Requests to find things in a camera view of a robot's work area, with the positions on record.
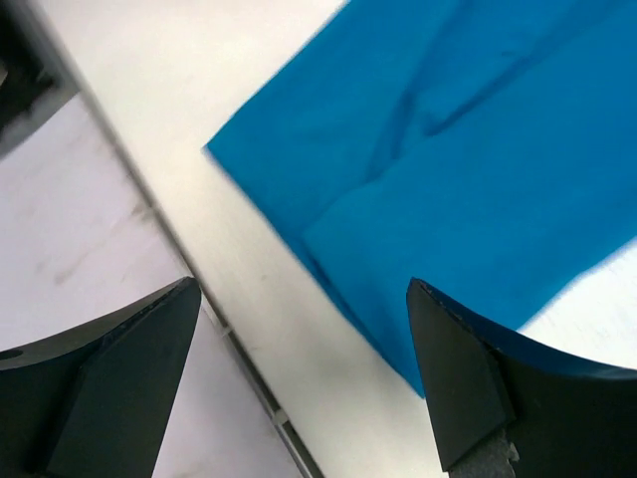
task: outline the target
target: blue cloth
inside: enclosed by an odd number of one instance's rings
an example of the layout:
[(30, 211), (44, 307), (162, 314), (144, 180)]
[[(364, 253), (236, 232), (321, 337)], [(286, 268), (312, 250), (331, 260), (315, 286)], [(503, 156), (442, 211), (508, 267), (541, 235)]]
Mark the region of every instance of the blue cloth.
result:
[(516, 329), (634, 237), (636, 86), (628, 0), (352, 0), (207, 147), (422, 394), (411, 277)]

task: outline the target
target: fabric fold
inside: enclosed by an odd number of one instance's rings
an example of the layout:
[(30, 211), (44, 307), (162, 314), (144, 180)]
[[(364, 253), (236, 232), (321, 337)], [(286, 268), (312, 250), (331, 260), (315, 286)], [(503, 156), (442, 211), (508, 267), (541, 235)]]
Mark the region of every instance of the fabric fold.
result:
[(352, 0), (207, 147), (422, 394), (412, 276), (516, 328), (634, 234), (624, 4)]

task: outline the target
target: gray floor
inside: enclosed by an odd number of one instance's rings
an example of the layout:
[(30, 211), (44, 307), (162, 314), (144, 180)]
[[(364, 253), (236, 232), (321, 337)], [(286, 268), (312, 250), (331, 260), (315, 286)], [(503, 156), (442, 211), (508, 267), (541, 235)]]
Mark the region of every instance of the gray floor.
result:
[[(10, 149), (0, 160), (0, 301), (11, 311), (0, 351), (188, 273), (81, 99)], [(215, 324), (204, 308), (154, 477), (299, 478)]]

